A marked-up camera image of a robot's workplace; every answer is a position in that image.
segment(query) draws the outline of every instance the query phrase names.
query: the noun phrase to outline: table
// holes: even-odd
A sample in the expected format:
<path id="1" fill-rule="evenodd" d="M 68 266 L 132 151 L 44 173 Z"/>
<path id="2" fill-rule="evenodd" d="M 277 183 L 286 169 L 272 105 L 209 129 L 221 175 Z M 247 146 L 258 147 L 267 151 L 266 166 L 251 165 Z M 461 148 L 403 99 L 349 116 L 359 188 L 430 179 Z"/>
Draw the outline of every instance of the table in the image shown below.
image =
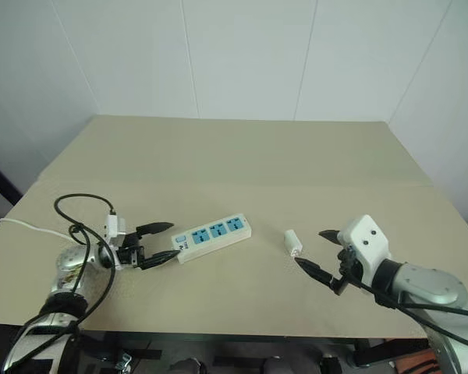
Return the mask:
<path id="1" fill-rule="evenodd" d="M 171 221 L 145 238 L 147 256 L 170 235 L 244 213 L 252 238 L 184 265 L 118 272 L 90 330 L 291 337 L 422 337 L 413 321 L 348 287 L 337 297 L 289 257 L 294 229 L 305 257 L 338 274 L 339 247 L 317 236 L 370 214 L 399 262 L 455 274 L 468 288 L 468 227 L 383 122 L 258 122 L 96 116 L 42 172 L 7 217 L 66 231 L 52 209 L 70 192 L 109 198 L 127 227 Z M 102 229 L 104 204 L 65 201 Z M 0 323 L 43 305 L 55 258 L 71 244 L 0 224 Z"/>

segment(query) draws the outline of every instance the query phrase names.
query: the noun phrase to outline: power strip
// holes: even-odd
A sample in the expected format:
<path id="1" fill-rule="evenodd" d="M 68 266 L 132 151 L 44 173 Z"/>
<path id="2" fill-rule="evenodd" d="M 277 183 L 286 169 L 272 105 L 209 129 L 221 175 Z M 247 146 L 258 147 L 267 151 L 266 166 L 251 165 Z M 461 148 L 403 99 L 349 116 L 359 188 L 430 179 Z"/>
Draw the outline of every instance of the power strip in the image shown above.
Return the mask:
<path id="1" fill-rule="evenodd" d="M 221 220 L 203 224 L 172 236 L 177 259 L 185 263 L 217 249 L 251 237 L 251 226 L 244 214 L 234 214 Z"/>

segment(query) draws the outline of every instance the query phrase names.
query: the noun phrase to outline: floor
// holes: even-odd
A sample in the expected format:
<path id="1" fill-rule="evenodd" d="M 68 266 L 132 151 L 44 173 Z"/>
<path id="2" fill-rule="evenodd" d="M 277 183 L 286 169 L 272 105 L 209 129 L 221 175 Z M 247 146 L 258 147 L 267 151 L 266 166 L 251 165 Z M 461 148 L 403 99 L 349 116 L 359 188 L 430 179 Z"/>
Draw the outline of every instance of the floor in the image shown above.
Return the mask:
<path id="1" fill-rule="evenodd" d="M 0 365 L 17 331 L 17 326 L 0 325 Z M 258 374 L 259 366 L 265 358 L 280 356 L 286 359 L 295 374 L 319 374 L 317 363 L 323 355 L 339 357 L 344 374 L 395 374 L 389 365 L 375 365 L 366 369 L 352 368 L 346 364 L 352 346 L 333 344 L 329 340 L 318 343 L 259 343 L 226 342 L 204 340 L 124 340 L 122 346 L 128 349 L 161 351 L 159 359 L 142 359 L 133 374 L 166 373 L 168 367 L 185 358 L 195 357 L 204 362 L 210 374 Z M 105 374 L 112 366 L 82 355 L 78 373 Z"/>
<path id="2" fill-rule="evenodd" d="M 166 373 L 171 364 L 190 357 L 205 363 L 209 374 L 259 374 L 263 360 L 273 356 L 286 359 L 295 374 L 320 374 L 321 371 L 317 363 L 323 355 L 339 357 L 344 374 L 397 373 L 389 364 L 376 365 L 366 369 L 353 368 L 346 364 L 346 357 L 352 346 L 331 343 L 247 343 L 187 340 L 153 340 L 148 342 L 141 340 L 127 341 L 125 346 L 134 349 L 147 348 L 148 350 L 161 351 L 160 359 L 140 360 L 132 371 L 134 374 Z M 224 366 L 225 362 L 228 361 L 227 358 L 232 365 Z M 82 359 L 79 372 L 86 372 L 86 367 L 91 362 L 95 361 L 91 358 Z"/>

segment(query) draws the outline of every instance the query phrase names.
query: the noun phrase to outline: white plug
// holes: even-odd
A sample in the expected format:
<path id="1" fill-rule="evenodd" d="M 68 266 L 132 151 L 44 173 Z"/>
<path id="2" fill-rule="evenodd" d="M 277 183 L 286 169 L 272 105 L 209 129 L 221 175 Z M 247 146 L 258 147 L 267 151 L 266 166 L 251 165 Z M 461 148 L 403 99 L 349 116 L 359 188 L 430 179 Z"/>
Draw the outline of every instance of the white plug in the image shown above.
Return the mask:
<path id="1" fill-rule="evenodd" d="M 291 257 L 300 256 L 303 250 L 303 245 L 301 241 L 296 236 L 294 230 L 288 230 L 284 233 L 284 245 L 288 249 L 289 255 Z"/>

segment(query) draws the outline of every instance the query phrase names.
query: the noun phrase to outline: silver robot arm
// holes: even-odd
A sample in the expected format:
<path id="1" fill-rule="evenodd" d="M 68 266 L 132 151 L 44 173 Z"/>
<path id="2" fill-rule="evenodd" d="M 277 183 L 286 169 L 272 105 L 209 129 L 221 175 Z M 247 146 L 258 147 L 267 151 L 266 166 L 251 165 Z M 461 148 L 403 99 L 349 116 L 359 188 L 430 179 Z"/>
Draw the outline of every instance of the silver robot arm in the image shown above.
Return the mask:
<path id="1" fill-rule="evenodd" d="M 4 365 L 8 372 L 22 357 L 66 330 L 70 323 L 82 318 L 90 304 L 94 284 L 106 274 L 114 259 L 115 269 L 149 269 L 174 258 L 178 251 L 164 251 L 145 258 L 140 239 L 146 234 L 156 234 L 173 226 L 167 222 L 157 222 L 136 228 L 127 234 L 126 223 L 121 217 L 109 214 L 105 221 L 105 244 L 76 245 L 64 250 L 57 258 L 57 275 L 45 304 L 37 316 L 30 319 L 19 330 Z M 72 333 L 63 334 L 46 349 L 32 359 L 21 364 L 20 371 L 44 373 L 76 372 L 82 350 L 78 328 Z M 115 367 L 122 373 L 130 371 L 131 356 L 121 354 Z"/>
<path id="2" fill-rule="evenodd" d="M 408 309 L 413 318 L 419 316 L 468 342 L 468 316 L 435 310 L 468 312 L 468 292 L 458 278 L 445 271 L 393 261 L 388 239 L 368 215 L 351 221 L 341 231 L 327 230 L 320 235 L 343 247 L 338 255 L 342 278 L 336 279 L 317 264 L 297 258 L 312 278 L 337 295 L 348 283 L 367 289 L 379 305 Z M 468 374 L 468 345 L 423 323 L 421 326 L 444 374 Z"/>

